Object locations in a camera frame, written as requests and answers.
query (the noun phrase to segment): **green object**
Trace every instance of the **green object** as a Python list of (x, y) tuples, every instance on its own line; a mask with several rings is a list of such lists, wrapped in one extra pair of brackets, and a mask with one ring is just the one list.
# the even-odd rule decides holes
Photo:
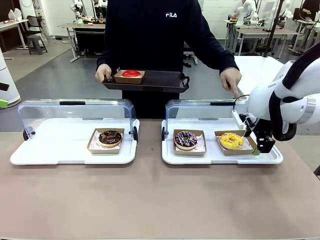
[(252, 153), (252, 155), (254, 156), (259, 156), (260, 155), (260, 151), (258, 149), (254, 150), (254, 152)]
[(0, 108), (5, 109), (6, 107), (8, 107), (8, 101), (0, 99)]

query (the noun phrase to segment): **robotic arm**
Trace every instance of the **robotic arm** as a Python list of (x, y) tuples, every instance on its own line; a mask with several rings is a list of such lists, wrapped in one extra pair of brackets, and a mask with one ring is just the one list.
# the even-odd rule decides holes
[(250, 24), (256, 25), (258, 20), (258, 12), (256, 8), (256, 2), (254, 0), (246, 0), (243, 6), (237, 9), (237, 13), (239, 14), (237, 25), (244, 25), (244, 18), (251, 17)]
[(294, 18), (294, 15), (289, 10), (290, 5), (291, 5), (291, 1), (290, 0), (286, 0), (285, 3), (284, 3), (284, 10), (281, 11), (283, 13), (280, 15), (280, 21), (283, 21), (283, 20), (287, 21), (288, 19), (293, 19)]
[(249, 96), (249, 114), (240, 114), (245, 137), (254, 132), (258, 150), (269, 153), (278, 141), (291, 140), (297, 124), (320, 121), (320, 43), (295, 62), (283, 66), (273, 82), (257, 86)]
[(84, 10), (84, 5), (81, 0), (72, 0), (73, 4), (70, 6), (71, 10), (75, 14), (75, 21), (77, 24), (82, 24), (81, 14)]
[[(279, 15), (278, 23), (280, 23), (282, 21), (286, 22), (287, 20), (294, 18), (294, 15), (289, 10), (290, 5), (291, 5), (291, 0), (284, 1), (284, 4), (282, 5), (281, 12)], [(274, 7), (272, 9), (270, 15), (268, 15), (268, 17), (266, 17), (264, 20), (264, 29), (267, 30), (268, 32), (272, 29), (272, 25), (274, 24), (277, 10), (278, 10), (278, 8)]]
[(106, 8), (106, 7), (108, 6), (108, 1), (106, 1), (106, 0), (99, 0), (98, 6), (99, 6), (100, 8)]

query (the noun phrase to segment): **hand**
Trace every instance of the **hand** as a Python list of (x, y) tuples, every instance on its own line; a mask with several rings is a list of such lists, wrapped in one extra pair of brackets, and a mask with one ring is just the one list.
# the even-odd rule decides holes
[(111, 76), (111, 68), (107, 64), (101, 64), (96, 73), (95, 73), (95, 79), (97, 79), (100, 83), (102, 83), (105, 78), (110, 79)]
[(305, 8), (304, 8), (304, 9), (302, 9), (302, 11), (303, 11), (303, 12), (305, 12), (306, 14), (308, 14), (308, 15), (310, 15), (310, 14), (311, 14), (311, 11), (310, 11), (310, 10), (308, 10), (308, 9), (305, 9)]
[(240, 97), (238, 84), (242, 78), (241, 73), (235, 67), (225, 69), (221, 74), (222, 87), (227, 91), (232, 91), (236, 98)]

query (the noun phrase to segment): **beige tabletop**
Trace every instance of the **beige tabletop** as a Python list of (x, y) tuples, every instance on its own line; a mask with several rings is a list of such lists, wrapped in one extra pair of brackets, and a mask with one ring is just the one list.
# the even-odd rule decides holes
[(104, 23), (102, 24), (93, 24), (93, 25), (88, 25), (87, 23), (65, 23), (58, 28), (75, 28), (75, 29), (105, 29), (106, 25)]
[[(240, 28), (236, 29), (240, 34), (244, 35), (269, 35), (270, 33), (267, 31), (263, 31), (261, 28)], [(275, 29), (274, 35), (297, 35), (298, 33), (295, 31), (291, 31), (288, 29)]]
[(173, 166), (142, 120), (128, 165), (14, 166), (0, 133), (0, 237), (300, 239), (320, 236), (320, 181), (286, 142), (280, 165)]
[(19, 24), (28, 22), (29, 20), (27, 19), (22, 19), (21, 21), (14, 21), (14, 22), (9, 22), (9, 23), (4, 23), (3, 21), (0, 22), (0, 32), (12, 28), (16, 28)]

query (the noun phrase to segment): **white plastic tray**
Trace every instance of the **white plastic tray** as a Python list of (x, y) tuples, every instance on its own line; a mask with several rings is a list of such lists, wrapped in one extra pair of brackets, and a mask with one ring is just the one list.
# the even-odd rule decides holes
[[(217, 120), (199, 119), (169, 119), (168, 136), (162, 141), (162, 158), (172, 165), (187, 164), (280, 164), (283, 156), (274, 146), (270, 153), (262, 153), (259, 156), (234, 155), (225, 156), (216, 140), (215, 131), (239, 130), (233, 118), (220, 118)], [(166, 126), (166, 120), (162, 121), (161, 128)], [(175, 129), (202, 130), (205, 135), (206, 153), (204, 156), (179, 156), (174, 154), (173, 132)]]
[[(138, 131), (139, 125), (139, 120), (133, 122)], [(96, 128), (125, 129), (119, 154), (89, 152), (87, 145)], [(129, 119), (51, 118), (35, 129), (35, 136), (23, 142), (10, 161), (14, 165), (127, 164), (137, 148), (129, 131)]]

